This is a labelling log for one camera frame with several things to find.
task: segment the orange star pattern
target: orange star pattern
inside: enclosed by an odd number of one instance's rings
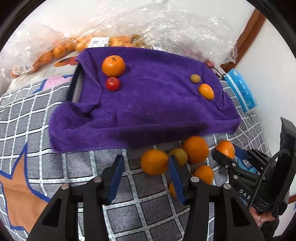
[[[16,160],[11,175],[0,171],[10,227],[30,233],[49,198],[33,190],[27,175],[27,144]]]

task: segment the white wall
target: white wall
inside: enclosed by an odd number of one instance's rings
[[[279,226],[276,232],[274,233],[275,236],[279,236],[285,231],[291,219],[293,218],[294,214],[295,214],[295,203],[291,203],[288,205],[284,214],[279,217]]]
[[[112,0],[116,6],[124,0]],[[131,9],[150,3],[150,0],[126,0]],[[51,26],[56,31],[69,32],[83,25],[90,18],[97,17],[97,7],[108,0],[47,0],[40,5],[25,22],[38,21]],[[173,0],[182,9],[211,16],[225,17],[241,33],[254,7],[246,0]]]
[[[258,102],[255,112],[273,155],[279,151],[280,117],[296,125],[296,59],[278,31],[266,21],[235,69]],[[290,195],[293,194],[296,178],[290,190]]]

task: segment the small yellow fruit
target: small yellow fruit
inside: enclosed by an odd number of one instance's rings
[[[180,166],[185,165],[188,161],[188,155],[182,148],[174,148],[168,155],[175,155]]]
[[[201,84],[198,87],[198,92],[207,100],[212,100],[215,97],[214,91],[211,86],[207,84]]]
[[[169,191],[170,191],[170,194],[171,194],[173,197],[177,198],[177,194],[176,194],[175,187],[174,187],[173,183],[170,183],[170,184],[168,185],[168,189],[169,189]]]
[[[198,74],[193,74],[190,76],[190,80],[194,84],[200,83],[200,76]]]

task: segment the blue package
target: blue package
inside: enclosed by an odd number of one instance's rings
[[[229,84],[230,88],[238,98],[245,113],[250,112],[253,108],[258,106],[252,92],[239,72],[234,69],[230,70],[224,76],[224,80]]]

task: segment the human hand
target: human hand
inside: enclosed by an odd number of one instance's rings
[[[259,214],[256,209],[251,207],[250,213],[255,219],[255,222],[258,226],[261,226],[264,222],[270,222],[275,220],[275,218],[271,215],[271,211],[265,212],[263,214]]]

